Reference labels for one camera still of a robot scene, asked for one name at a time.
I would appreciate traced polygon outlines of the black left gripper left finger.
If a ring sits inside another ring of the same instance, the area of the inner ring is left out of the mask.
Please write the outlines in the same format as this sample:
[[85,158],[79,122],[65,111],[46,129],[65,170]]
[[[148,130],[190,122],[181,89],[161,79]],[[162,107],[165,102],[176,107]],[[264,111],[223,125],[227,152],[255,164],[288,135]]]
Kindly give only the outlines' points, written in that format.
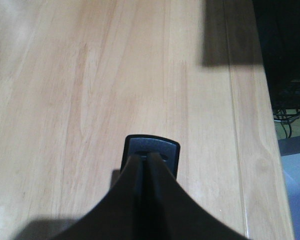
[[137,187],[142,172],[141,157],[129,157],[119,179],[106,196],[77,223],[52,239],[137,239]]

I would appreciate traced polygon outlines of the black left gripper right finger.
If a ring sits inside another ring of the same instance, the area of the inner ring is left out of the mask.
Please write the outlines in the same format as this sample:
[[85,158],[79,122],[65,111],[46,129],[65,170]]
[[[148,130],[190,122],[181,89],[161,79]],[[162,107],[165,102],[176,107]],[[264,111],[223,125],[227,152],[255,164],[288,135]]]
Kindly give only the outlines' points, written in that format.
[[201,208],[176,182],[158,153],[146,160],[148,236],[154,240],[244,240]]

